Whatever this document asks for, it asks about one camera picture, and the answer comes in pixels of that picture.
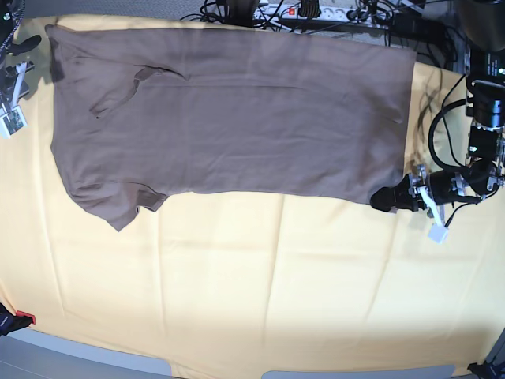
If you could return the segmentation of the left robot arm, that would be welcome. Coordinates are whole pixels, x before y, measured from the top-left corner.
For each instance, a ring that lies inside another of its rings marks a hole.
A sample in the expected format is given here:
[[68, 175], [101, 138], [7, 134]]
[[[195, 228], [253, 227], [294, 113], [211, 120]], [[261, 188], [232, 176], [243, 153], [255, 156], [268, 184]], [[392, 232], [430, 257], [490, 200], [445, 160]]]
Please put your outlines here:
[[[395, 187], [375, 192], [370, 205], [382, 212], [429, 209], [448, 204], [477, 205], [504, 185], [504, 3], [457, 1], [455, 10], [468, 40], [464, 99], [444, 102], [428, 130], [428, 150], [439, 170], [423, 167]], [[466, 164], [450, 165], [438, 157], [436, 127], [449, 111], [464, 107], [471, 119]]]

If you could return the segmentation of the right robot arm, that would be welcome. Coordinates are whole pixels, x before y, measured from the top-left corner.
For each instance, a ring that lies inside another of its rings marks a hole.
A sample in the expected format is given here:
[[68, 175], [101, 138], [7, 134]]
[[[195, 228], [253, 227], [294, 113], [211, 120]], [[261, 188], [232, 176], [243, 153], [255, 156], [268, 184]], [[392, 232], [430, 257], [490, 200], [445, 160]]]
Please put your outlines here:
[[14, 43], [14, 35], [21, 26], [26, 10], [25, 0], [1, 0], [1, 59], [8, 54], [17, 56], [35, 49], [41, 42], [40, 35], [34, 35], [22, 43]]

